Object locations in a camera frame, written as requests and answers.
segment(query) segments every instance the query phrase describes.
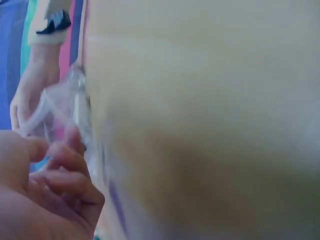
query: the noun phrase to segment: clear plastic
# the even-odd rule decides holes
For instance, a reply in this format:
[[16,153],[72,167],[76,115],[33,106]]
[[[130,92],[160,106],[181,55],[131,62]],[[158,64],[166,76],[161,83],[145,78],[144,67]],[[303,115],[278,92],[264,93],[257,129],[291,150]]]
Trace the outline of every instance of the clear plastic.
[[50,143],[64,138],[66,126],[79,127],[86,146],[85,160],[90,173],[95,173],[95,148],[93,144],[91,108],[86,94],[86,77],[82,69],[72,66],[64,80],[45,88],[39,104],[30,119],[18,130],[23,137],[45,137]]

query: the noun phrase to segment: blue stripe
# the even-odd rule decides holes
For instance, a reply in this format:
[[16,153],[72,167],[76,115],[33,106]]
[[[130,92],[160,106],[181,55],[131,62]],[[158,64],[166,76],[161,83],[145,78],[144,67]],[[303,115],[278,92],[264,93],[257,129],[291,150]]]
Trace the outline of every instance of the blue stripe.
[[79,37],[81,28],[82,8],[84,6],[84,0],[75,0],[73,20],[72,20],[72,32],[71,32],[71,45],[70,45],[70,58],[69,65],[74,64],[78,58],[79,52]]
[[12,22],[16,4],[9,4],[0,16],[0,129],[11,129],[10,110],[7,94],[7,58],[9,53]]
[[110,194],[111,201],[115,207],[116,213],[118,215],[122,230],[125,233],[125,235],[128,236],[128,229],[127,229],[124,210],[122,208],[116,186],[112,181],[109,182],[109,194]]
[[16,12],[12,21],[10,46],[7,59],[7,97],[11,103],[20,81],[20,55],[22,36],[24,33],[25,18],[28,9],[28,1],[17,3]]

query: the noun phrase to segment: beige surface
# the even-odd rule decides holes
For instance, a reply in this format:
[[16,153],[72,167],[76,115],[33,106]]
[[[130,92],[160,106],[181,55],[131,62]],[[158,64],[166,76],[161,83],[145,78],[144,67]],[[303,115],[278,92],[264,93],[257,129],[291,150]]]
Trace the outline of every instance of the beige surface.
[[111,140],[129,169],[114,174],[157,220],[246,239],[264,224],[299,236],[318,223],[319,9],[311,0],[91,1],[96,136]]

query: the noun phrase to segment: pink stripe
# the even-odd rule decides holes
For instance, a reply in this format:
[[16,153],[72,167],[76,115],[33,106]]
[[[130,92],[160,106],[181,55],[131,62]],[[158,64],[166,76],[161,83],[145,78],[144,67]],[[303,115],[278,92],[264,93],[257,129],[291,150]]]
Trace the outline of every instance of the pink stripe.
[[[76,0],[72,1],[71,9],[69,12],[70,19],[74,19],[74,13],[75,13],[75,2]],[[61,46],[60,50],[60,57],[59,57],[59,66],[60,66],[60,80],[63,80],[65,75],[67,74],[69,70],[69,62],[70,62],[70,46],[71,46],[71,33],[72,33],[72,25],[68,29],[67,37],[64,42],[64,44]],[[55,122],[54,123],[56,127],[56,138],[57,139],[63,139],[64,138],[64,129],[61,122]]]
[[89,17],[89,1],[85,0],[85,11],[84,11],[84,27],[83,27],[83,35],[82,35],[82,59],[81,65],[83,69],[86,69],[86,40],[87,40],[87,25],[88,25],[88,17]]

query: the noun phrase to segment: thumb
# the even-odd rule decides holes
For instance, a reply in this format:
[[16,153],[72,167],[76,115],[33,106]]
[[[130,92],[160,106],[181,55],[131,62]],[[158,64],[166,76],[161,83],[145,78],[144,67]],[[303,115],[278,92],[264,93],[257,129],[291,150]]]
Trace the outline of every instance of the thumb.
[[19,121],[18,121],[18,105],[15,98],[13,98],[10,104],[10,119],[11,119],[11,129],[17,130],[19,129]]
[[29,91],[21,91],[17,100],[17,118],[20,127],[23,126],[31,116],[30,100],[31,95]]

